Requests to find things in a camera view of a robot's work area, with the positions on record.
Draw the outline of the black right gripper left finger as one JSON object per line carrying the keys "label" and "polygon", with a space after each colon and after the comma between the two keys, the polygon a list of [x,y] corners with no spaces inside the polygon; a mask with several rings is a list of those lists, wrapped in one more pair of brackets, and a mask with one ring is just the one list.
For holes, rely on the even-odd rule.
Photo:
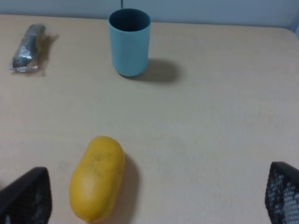
{"label": "black right gripper left finger", "polygon": [[35,167],[0,191],[2,224],[47,224],[52,212],[49,172]]}

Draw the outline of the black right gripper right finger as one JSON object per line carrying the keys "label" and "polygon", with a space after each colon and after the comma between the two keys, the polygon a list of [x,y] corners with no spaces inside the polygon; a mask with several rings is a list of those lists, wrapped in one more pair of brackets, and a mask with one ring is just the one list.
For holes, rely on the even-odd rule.
{"label": "black right gripper right finger", "polygon": [[271,163],[265,207],[272,224],[299,222],[299,170],[282,162]]}

